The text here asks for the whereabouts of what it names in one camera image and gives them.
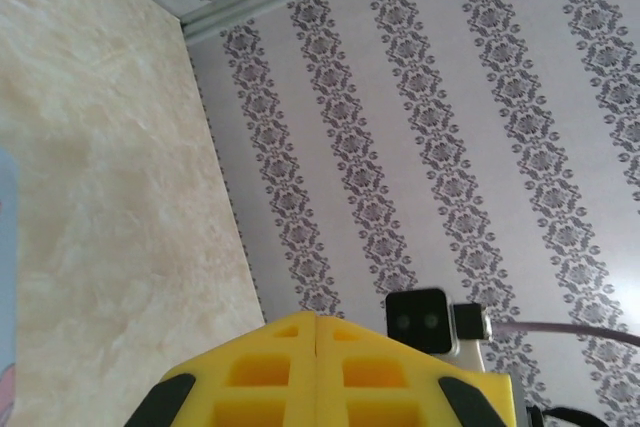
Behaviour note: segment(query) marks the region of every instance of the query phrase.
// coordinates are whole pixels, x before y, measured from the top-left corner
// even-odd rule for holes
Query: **yellow robot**
[[[171,369],[126,427],[516,427],[511,378],[301,312]]]

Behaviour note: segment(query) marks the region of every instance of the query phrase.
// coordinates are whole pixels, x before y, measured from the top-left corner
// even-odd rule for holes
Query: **black wire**
[[[554,407],[553,409],[545,410],[542,415],[571,422],[580,427],[609,427],[593,414],[568,407]]]
[[[562,334],[590,335],[592,337],[601,337],[640,347],[640,337],[637,335],[605,329],[604,327],[592,327],[591,325],[585,324],[558,324],[554,322],[502,322],[492,324],[492,329],[496,332],[554,332]]]

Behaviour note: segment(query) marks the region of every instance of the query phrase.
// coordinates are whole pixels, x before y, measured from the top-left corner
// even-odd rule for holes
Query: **camera lens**
[[[408,315],[401,315],[396,319],[396,327],[398,327],[400,330],[407,330],[410,324],[411,321],[409,320]]]
[[[427,314],[424,316],[424,326],[427,329],[435,329],[438,326],[438,316],[436,314]]]

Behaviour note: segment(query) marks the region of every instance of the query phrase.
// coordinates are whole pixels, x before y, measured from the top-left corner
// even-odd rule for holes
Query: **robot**
[[[267,324],[171,369],[125,427],[543,425],[517,378],[485,372],[482,306],[422,289],[390,294],[386,316],[388,336],[313,312]]]

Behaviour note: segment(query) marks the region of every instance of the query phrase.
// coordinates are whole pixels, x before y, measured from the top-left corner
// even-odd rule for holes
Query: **black rubber part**
[[[461,427],[507,427],[478,388],[455,377],[440,377],[438,384]]]
[[[125,427],[171,427],[195,382],[193,375],[179,374],[156,384]]]
[[[527,414],[529,415],[529,427],[544,427],[544,417],[539,407],[527,407]]]

